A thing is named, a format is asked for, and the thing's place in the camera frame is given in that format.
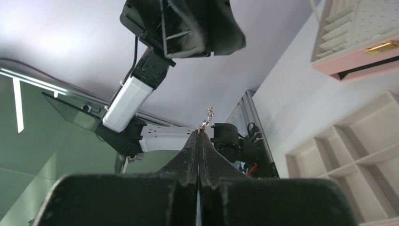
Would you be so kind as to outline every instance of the storage organizer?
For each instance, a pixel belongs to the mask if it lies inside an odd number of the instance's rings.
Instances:
[[[326,0],[312,54],[338,80],[399,68],[399,0]]]
[[[360,225],[399,225],[399,96],[390,92],[286,154],[290,178],[326,178]]]

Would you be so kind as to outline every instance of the red wire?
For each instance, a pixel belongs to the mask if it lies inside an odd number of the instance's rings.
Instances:
[[[252,174],[258,169],[258,163],[255,163],[255,165],[249,170],[247,173],[247,176],[252,177]]]

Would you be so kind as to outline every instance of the green wall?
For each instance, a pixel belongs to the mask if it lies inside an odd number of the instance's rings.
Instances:
[[[26,226],[62,175],[114,172],[116,152],[94,133],[65,121],[42,91],[21,83],[24,130],[18,134],[12,79],[0,76],[0,219],[7,215],[0,226]],[[146,153],[128,165],[127,173],[155,172],[176,153]]]

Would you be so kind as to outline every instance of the white ceiling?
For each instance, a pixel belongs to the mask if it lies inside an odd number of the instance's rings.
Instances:
[[[110,100],[133,61],[134,35],[119,22],[124,3],[0,0],[0,57]],[[247,47],[228,57],[176,60],[142,110],[196,125],[211,105],[214,120],[225,121],[245,90],[260,86],[311,14],[308,0],[231,0],[231,7]],[[139,45],[139,56],[144,48]]]

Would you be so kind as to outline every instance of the gold drawer handle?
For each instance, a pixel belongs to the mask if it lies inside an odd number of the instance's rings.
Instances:
[[[391,40],[391,41],[388,41],[388,42],[381,43],[381,44],[379,44],[377,46],[368,48],[365,51],[365,53],[367,53],[369,55],[372,55],[372,56],[375,56],[375,55],[381,54],[383,52],[386,52],[386,51],[389,51],[389,50],[393,50],[393,49],[397,49],[397,48],[399,48],[399,41]]]

